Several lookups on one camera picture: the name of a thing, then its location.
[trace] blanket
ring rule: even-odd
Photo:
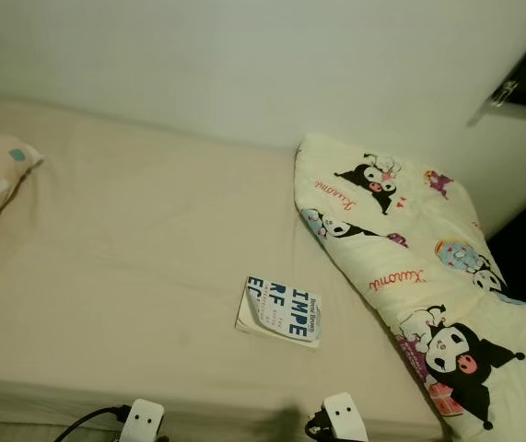
[[[295,200],[452,436],[526,441],[526,303],[510,293],[460,183],[315,135],[298,148]]]

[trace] beige bed sheet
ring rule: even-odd
[[[371,440],[442,437],[300,221],[292,151],[5,100],[0,132],[45,155],[0,215],[1,421],[146,397],[179,441],[305,440],[307,415],[346,390]],[[319,350],[234,329],[251,273],[322,294]]]

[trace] black cable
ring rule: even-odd
[[[84,422],[92,419],[93,417],[99,416],[101,414],[115,414],[119,422],[125,422],[125,419],[127,419],[127,415],[130,413],[130,410],[131,407],[129,405],[122,405],[121,407],[107,407],[95,410],[93,413],[89,413],[86,416],[81,417],[68,428],[66,428],[63,431],[63,433],[54,440],[54,442],[62,442],[77,427],[81,426]]]

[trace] book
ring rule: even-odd
[[[320,319],[320,296],[249,276],[242,292],[236,329],[318,348]]]

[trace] cartoon character print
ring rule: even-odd
[[[442,174],[438,174],[434,170],[427,170],[425,173],[425,182],[429,184],[432,189],[440,192],[440,194],[443,195],[446,200],[449,199],[447,198],[447,190],[445,189],[445,186],[447,186],[447,184],[450,182],[453,182],[451,178]]]
[[[480,340],[475,332],[459,322],[432,328],[432,339],[425,354],[427,371],[438,383],[452,389],[450,398],[483,422],[489,421],[490,393],[484,382],[492,368],[501,368],[512,359],[523,360],[523,353]]]
[[[334,238],[346,238],[359,234],[366,235],[368,237],[381,237],[381,235],[378,235],[377,233],[374,233],[370,230],[366,230],[365,228],[357,227],[344,221],[339,221],[329,215],[323,215],[316,209],[303,209],[301,211],[301,215],[307,221],[311,230],[320,238],[326,239],[327,235],[330,235]],[[398,233],[391,233],[382,238],[390,239],[396,244],[400,244],[401,246],[408,248],[406,239]]]
[[[373,198],[380,204],[381,212],[387,215],[387,210],[392,203],[392,195],[396,191],[394,179],[401,167],[389,157],[380,162],[373,154],[365,154],[363,158],[368,158],[370,162],[360,164],[354,170],[334,173],[334,175],[371,192]]]
[[[446,319],[442,316],[445,311],[447,310],[444,305],[417,310],[400,322],[400,332],[406,340],[415,342],[415,349],[418,352],[426,353],[428,343],[432,339],[431,328],[445,322]]]
[[[490,261],[469,244],[455,240],[440,241],[435,247],[435,253],[443,264],[470,273],[474,285],[495,293],[500,300],[515,305],[526,304],[509,296],[508,286],[492,271]]]

